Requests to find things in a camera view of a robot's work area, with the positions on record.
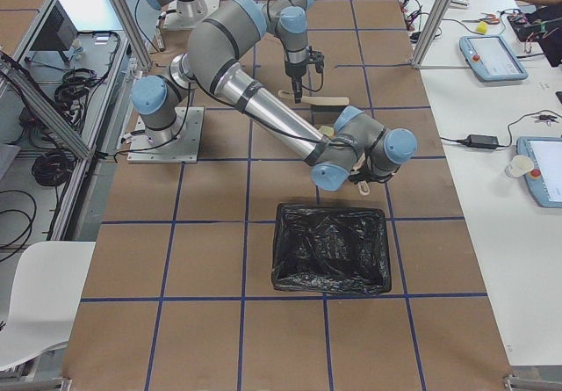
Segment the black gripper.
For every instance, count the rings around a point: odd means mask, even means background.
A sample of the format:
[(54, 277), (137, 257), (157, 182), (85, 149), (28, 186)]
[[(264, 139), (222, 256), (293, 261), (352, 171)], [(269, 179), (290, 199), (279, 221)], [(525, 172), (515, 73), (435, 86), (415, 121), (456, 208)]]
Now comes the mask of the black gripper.
[(321, 75), (321, 87), (324, 78), (324, 54), (319, 50), (313, 50), (311, 46), (304, 47), (298, 51), (284, 49), (285, 73), (291, 79), (293, 100), (296, 104), (302, 101), (302, 78), (307, 72), (307, 67), (313, 65), (317, 74)]
[(349, 181), (354, 185), (358, 185), (360, 182), (369, 183), (387, 183), (398, 170), (393, 172), (383, 173), (382, 175), (376, 174), (372, 164), (372, 160), (365, 160), (362, 165), (357, 169), (353, 169), (349, 174)]

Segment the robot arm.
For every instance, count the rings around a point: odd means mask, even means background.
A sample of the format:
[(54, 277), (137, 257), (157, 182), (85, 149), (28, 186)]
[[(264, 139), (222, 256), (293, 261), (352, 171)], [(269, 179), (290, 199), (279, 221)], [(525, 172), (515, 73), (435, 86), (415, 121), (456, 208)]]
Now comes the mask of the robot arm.
[[(208, 16), (206, 0), (146, 0), (154, 9), (167, 7), (168, 13), (191, 25), (196, 25)], [(265, 18), (265, 30), (276, 37), (284, 50), (285, 73), (291, 78), (294, 101), (299, 103), (306, 86), (302, 78), (307, 67), (315, 66), (318, 74), (324, 70), (324, 55), (314, 51), (308, 42), (306, 11), (314, 0), (267, 0), (258, 6)]]
[(239, 57), (266, 34), (263, 11), (253, 0), (227, 0), (192, 31), (187, 52), (177, 56), (166, 72), (136, 81), (131, 100), (145, 128), (157, 132), (172, 127), (176, 106), (196, 83), (301, 157), (322, 190), (336, 191), (347, 180), (387, 181), (416, 153), (412, 132), (389, 129), (348, 105), (336, 119), (334, 137), (328, 137), (242, 69)]

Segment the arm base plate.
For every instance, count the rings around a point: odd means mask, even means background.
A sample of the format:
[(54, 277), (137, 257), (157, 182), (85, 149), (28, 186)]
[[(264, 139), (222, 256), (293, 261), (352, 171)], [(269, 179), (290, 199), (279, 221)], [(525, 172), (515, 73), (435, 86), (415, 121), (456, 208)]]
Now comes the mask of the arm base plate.
[(126, 160), (129, 163), (196, 163), (200, 148), (205, 109), (190, 106), (177, 107), (176, 121), (172, 127), (154, 131), (145, 127), (141, 116), (130, 142)]
[(175, 0), (168, 5), (163, 29), (168, 31), (191, 30), (200, 21), (219, 9), (220, 0)]

